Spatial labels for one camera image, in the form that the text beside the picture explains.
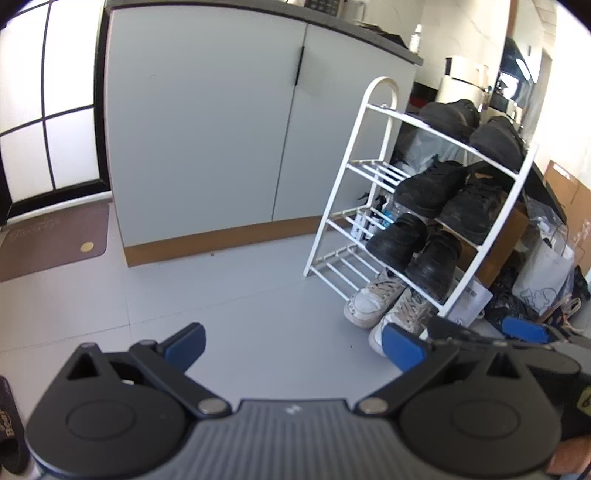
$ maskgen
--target white tile floor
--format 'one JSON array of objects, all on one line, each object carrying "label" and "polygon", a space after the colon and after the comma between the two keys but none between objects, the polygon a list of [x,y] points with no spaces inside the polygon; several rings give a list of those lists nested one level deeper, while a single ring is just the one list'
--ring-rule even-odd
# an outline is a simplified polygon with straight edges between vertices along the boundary
[{"label": "white tile floor", "polygon": [[[329,235],[327,249],[341,238]],[[195,321],[206,327],[207,348],[188,375],[234,406],[257,397],[354,403],[379,388],[400,372],[369,348],[367,331],[344,319],[339,296],[302,276],[312,240],[130,269],[111,209],[103,255],[0,283],[0,374],[21,415],[30,416],[78,344],[126,350]]]}]

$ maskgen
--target white plastic bag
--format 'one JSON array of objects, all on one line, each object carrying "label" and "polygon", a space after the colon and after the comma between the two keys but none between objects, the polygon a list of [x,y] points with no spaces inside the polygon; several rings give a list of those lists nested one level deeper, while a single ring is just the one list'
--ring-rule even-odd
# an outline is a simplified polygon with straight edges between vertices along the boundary
[{"label": "white plastic bag", "polygon": [[[463,276],[464,272],[456,267],[450,291],[456,288]],[[472,277],[447,314],[447,319],[458,325],[469,327],[491,298],[492,293],[484,288],[476,277]]]},{"label": "white plastic bag", "polygon": [[513,295],[527,303],[539,314],[559,300],[556,298],[570,270],[574,255],[565,246],[560,255],[539,239],[513,284]]}]

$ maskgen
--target white sneaker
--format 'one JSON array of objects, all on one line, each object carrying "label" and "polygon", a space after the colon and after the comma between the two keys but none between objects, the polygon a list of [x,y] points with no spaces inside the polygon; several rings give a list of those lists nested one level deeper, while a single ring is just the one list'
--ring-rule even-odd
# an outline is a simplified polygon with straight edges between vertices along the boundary
[{"label": "white sneaker", "polygon": [[396,275],[384,270],[347,301],[343,311],[345,318],[360,328],[373,327],[404,291],[405,286]]},{"label": "white sneaker", "polygon": [[431,311],[431,304],[411,288],[404,290],[390,311],[372,328],[369,333],[369,345],[382,356],[382,330],[389,323],[394,323],[407,332],[419,335],[424,326],[422,321]]}]

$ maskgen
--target dark countertop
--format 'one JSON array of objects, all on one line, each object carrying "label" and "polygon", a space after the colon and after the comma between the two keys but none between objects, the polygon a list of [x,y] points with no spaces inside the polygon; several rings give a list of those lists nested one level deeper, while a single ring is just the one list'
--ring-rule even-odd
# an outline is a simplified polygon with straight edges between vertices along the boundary
[{"label": "dark countertop", "polygon": [[311,8],[297,7],[280,0],[106,0],[108,11],[114,8],[145,7],[149,5],[208,5],[211,7],[243,8],[282,17],[294,18],[348,35],[390,52],[409,63],[421,66],[423,59],[387,38],[365,28],[331,17]]}]

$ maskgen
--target metal screw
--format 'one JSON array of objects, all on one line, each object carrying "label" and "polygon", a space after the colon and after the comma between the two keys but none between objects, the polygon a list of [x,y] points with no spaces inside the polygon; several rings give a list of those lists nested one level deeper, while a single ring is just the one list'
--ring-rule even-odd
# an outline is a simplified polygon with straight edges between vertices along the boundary
[{"label": "metal screw", "polygon": [[379,415],[388,409],[388,402],[378,397],[364,398],[359,402],[359,409],[367,415]]},{"label": "metal screw", "polygon": [[288,414],[290,414],[290,415],[296,415],[298,413],[301,413],[302,410],[303,409],[299,405],[293,404],[293,405],[290,405],[289,407],[287,407],[285,409],[285,412],[288,413]]},{"label": "metal screw", "polygon": [[206,398],[198,403],[197,408],[205,415],[217,415],[226,411],[228,404],[221,398]]}]

